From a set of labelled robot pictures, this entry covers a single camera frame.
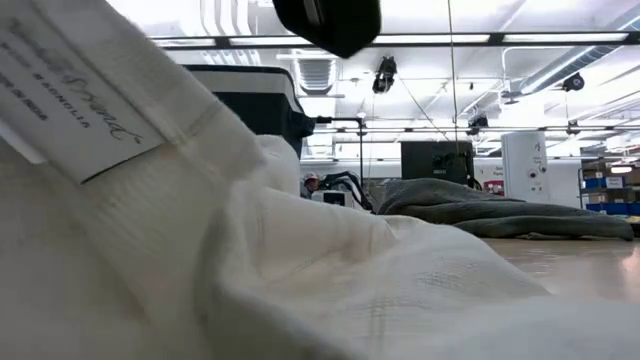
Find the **gray blanket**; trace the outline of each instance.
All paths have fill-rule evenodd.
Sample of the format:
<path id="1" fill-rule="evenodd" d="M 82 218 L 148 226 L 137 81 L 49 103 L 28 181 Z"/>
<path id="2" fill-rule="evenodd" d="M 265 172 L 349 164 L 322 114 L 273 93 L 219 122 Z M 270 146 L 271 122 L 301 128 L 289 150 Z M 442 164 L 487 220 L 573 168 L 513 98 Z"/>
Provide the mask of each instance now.
<path id="1" fill-rule="evenodd" d="M 633 240 L 625 221 L 593 211 L 527 203 L 438 179 L 393 181 L 378 214 L 450 224 L 479 237 L 611 237 Z"/>

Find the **person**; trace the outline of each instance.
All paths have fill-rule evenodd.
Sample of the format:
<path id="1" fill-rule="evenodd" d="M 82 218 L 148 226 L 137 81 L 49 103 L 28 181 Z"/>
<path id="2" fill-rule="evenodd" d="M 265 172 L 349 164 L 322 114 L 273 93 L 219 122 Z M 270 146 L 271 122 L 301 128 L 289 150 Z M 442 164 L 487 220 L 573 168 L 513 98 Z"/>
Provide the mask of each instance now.
<path id="1" fill-rule="evenodd" d="M 316 173 L 307 173 L 300 187 L 300 196 L 305 199 L 311 199 L 311 194 L 318 190 L 320 186 L 320 178 Z"/>

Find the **white fabric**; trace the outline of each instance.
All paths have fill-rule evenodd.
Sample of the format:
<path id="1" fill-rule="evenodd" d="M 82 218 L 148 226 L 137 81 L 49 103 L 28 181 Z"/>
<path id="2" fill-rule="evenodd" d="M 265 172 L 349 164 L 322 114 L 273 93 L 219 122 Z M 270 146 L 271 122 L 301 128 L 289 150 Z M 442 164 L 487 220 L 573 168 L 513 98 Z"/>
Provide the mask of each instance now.
<path id="1" fill-rule="evenodd" d="M 0 143 L 1 359 L 637 358 L 638 306 L 550 296 L 452 227 L 300 199 L 293 150 L 104 3 L 34 3 L 172 144 L 80 186 Z"/>

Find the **printed label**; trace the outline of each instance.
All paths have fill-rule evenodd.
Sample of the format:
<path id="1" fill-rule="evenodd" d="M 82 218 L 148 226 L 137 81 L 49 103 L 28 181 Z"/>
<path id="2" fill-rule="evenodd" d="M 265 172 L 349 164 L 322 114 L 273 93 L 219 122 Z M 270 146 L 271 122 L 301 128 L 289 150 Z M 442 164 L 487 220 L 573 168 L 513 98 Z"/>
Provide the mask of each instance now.
<path id="1" fill-rule="evenodd" d="M 0 13 L 0 117 L 78 182 L 164 142 L 55 29 L 24 9 Z"/>

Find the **gray fabric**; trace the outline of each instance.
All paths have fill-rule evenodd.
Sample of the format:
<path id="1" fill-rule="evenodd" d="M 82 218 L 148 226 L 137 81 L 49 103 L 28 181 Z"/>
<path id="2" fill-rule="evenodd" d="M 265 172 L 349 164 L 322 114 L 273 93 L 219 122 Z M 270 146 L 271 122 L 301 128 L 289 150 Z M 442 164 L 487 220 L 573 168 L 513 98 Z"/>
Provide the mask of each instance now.
<path id="1" fill-rule="evenodd" d="M 438 179 L 393 181 L 381 215 L 408 215 L 450 224 L 480 237 L 582 236 L 633 239 L 621 219 L 560 205 L 527 203 Z"/>

